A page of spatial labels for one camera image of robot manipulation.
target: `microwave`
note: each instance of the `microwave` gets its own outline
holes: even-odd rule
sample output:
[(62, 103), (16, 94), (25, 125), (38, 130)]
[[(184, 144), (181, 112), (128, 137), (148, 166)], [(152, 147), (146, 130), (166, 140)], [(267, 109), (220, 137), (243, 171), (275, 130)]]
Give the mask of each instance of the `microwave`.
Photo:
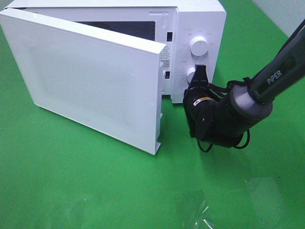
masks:
[(15, 0), (0, 23), (33, 102), (150, 154), (162, 95), (211, 82), (226, 12), (217, 0)]

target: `cable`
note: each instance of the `cable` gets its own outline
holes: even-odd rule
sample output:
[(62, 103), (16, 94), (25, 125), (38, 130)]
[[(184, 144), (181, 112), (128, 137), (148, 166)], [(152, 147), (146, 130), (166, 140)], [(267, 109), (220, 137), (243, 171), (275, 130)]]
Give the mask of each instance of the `cable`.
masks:
[(199, 139), (197, 139), (197, 144), (198, 144), (199, 148), (200, 148), (202, 151), (204, 151), (205, 153), (209, 152), (209, 151), (212, 149), (212, 147), (213, 147), (213, 144), (210, 144), (209, 147), (208, 147), (206, 150), (204, 150), (204, 149), (201, 147), (201, 145), (200, 145), (200, 140), (199, 140)]
[(247, 130), (247, 140), (246, 140), (246, 143), (243, 145), (243, 146), (234, 146), (235, 149), (243, 149), (243, 148), (246, 148), (247, 145), (249, 144), (250, 142), (250, 129)]
[(219, 102), (221, 98), (225, 97), (225, 94), (229, 93), (229, 91), (236, 85), (248, 85), (250, 83), (250, 78), (243, 78), (244, 81), (231, 80), (227, 83), (227, 87), (216, 86), (215, 84), (208, 83), (207, 89), (215, 94), (217, 97), (213, 97), (216, 102)]

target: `microwave door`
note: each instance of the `microwave door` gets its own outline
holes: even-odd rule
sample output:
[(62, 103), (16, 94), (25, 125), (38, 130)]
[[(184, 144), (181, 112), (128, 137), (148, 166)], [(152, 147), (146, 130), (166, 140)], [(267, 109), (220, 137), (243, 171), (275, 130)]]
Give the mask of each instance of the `microwave door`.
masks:
[(0, 22), (36, 105), (156, 153), (164, 44), (18, 9)]

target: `green surface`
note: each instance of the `green surface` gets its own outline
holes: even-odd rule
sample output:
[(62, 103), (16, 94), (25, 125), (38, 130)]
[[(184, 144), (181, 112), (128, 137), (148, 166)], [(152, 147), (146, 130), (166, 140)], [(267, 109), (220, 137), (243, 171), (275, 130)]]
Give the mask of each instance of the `green surface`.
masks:
[[(251, 1), (221, 2), (214, 83), (224, 86), (252, 77), (287, 38)], [(151, 156), (35, 106), (0, 32), (0, 228), (208, 228), (207, 219), (218, 229), (303, 229), (304, 87), (277, 97), (246, 149), (208, 154), (188, 136), (183, 107), (164, 98)]]

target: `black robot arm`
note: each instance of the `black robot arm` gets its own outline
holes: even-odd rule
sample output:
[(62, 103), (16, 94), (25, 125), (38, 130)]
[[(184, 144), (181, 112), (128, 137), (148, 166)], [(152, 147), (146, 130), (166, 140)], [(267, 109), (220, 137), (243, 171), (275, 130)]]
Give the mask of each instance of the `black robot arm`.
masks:
[[(196, 65), (183, 106), (191, 137), (224, 147), (244, 148), (249, 129), (269, 116), (272, 101), (305, 75), (305, 20), (276, 57), (252, 79), (229, 81), (226, 88), (208, 82), (206, 66)], [(238, 146), (244, 133), (247, 141)]]

